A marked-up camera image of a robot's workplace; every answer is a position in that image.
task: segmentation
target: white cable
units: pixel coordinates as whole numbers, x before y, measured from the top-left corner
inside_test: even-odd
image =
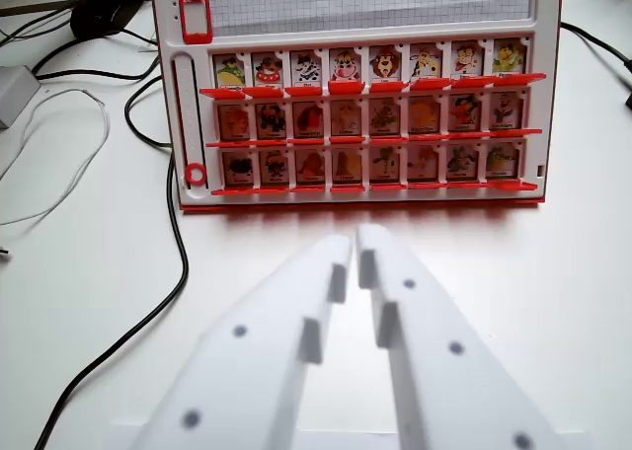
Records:
[[[66,199],[66,197],[75,189],[75,187],[77,187],[77,185],[79,184],[79,181],[81,180],[84,173],[88,169],[88,166],[90,165],[92,160],[97,156],[97,154],[99,153],[103,145],[108,140],[108,137],[110,136],[110,121],[108,119],[108,113],[106,112],[106,105],[101,100],[99,100],[97,97],[95,97],[93,94],[91,94],[87,90],[79,90],[78,88],[71,88],[68,90],[63,90],[59,93],[55,93],[54,95],[50,95],[49,97],[46,97],[43,100],[41,100],[31,111],[31,115],[29,116],[29,119],[27,120],[27,123],[24,126],[22,135],[20,136],[20,146],[18,148],[18,152],[16,153],[15,157],[11,160],[11,162],[9,162],[9,165],[6,167],[6,169],[4,169],[2,173],[0,173],[0,182],[2,181],[4,176],[7,174],[7,172],[9,172],[9,169],[11,169],[11,166],[13,166],[15,162],[18,160],[18,158],[20,157],[20,154],[22,154],[22,151],[24,151],[25,146],[27,145],[29,140],[31,140],[31,138],[33,137],[33,133],[31,132],[30,134],[27,134],[27,130],[29,128],[29,125],[31,124],[31,121],[33,121],[33,117],[36,111],[38,110],[38,108],[44,103],[46,103],[47,101],[52,100],[53,98],[56,98],[60,95],[63,95],[64,93],[70,93],[70,92],[81,92],[84,95],[87,95],[88,97],[90,97],[99,105],[99,108],[101,109],[101,115],[103,116],[103,137],[101,139],[101,142],[99,143],[97,148],[79,165],[79,167],[73,174],[72,178],[70,179],[70,183],[66,187],[66,190],[50,207],[42,210],[39,213],[34,213],[31,215],[23,216],[23,217],[16,218],[13,220],[2,221],[0,222],[0,226],[11,225],[13,223],[30,220],[32,218],[36,218],[42,215],[46,216],[48,213],[54,210],[57,206],[61,204],[63,200]]]

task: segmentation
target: black object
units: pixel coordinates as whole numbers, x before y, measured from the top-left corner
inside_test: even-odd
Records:
[[[116,34],[134,17],[144,0],[79,0],[72,10],[70,29],[76,38]]]

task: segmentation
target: cow character card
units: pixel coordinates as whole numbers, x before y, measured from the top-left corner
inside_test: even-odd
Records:
[[[433,97],[412,97],[408,105],[408,132],[431,134],[438,132],[440,104]]]
[[[284,151],[279,151],[277,149],[271,151],[260,151],[259,166],[261,168],[262,187],[289,185],[287,156]]]
[[[490,129],[520,129],[522,99],[516,92],[493,93],[490,102]]]
[[[259,139],[285,139],[285,111],[278,103],[256,105],[255,112]]]
[[[436,182],[438,153],[431,146],[408,146],[408,182]]]
[[[227,187],[252,187],[254,184],[253,160],[250,153],[224,152],[222,153],[224,167],[224,183]]]
[[[484,50],[476,40],[452,43],[452,78],[477,77],[483,75]]]
[[[320,57],[313,50],[294,51],[289,54],[292,85],[294,87],[320,87]]]
[[[219,105],[219,137],[222,141],[243,141],[250,139],[248,112],[241,105]]]
[[[234,53],[213,55],[215,80],[219,88],[241,88],[246,86],[244,62]]]
[[[332,182],[334,184],[362,183],[360,148],[332,150]]]
[[[487,179],[515,179],[519,151],[512,142],[488,145],[485,177]]]
[[[253,79],[256,87],[283,86],[283,62],[274,52],[253,53]]]
[[[330,104],[332,136],[360,136],[361,109],[355,100],[338,100]]]
[[[394,45],[371,47],[369,52],[370,66],[368,76],[372,83],[396,82],[401,79],[401,53]]]
[[[449,181],[475,181],[478,179],[478,151],[471,144],[447,146],[447,172]]]
[[[411,44],[411,82],[441,76],[442,52],[434,43]]]

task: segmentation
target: red flip tab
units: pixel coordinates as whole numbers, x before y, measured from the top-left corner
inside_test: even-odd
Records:
[[[206,32],[190,34],[187,31],[187,16],[185,4],[202,3],[206,13]],[[211,43],[213,41],[213,26],[210,23],[210,1],[208,0],[180,0],[180,22],[182,23],[182,39],[186,44]]]

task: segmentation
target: gray power adapter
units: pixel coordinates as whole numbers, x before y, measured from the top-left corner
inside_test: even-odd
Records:
[[[0,67],[0,129],[6,129],[40,88],[27,67]]]

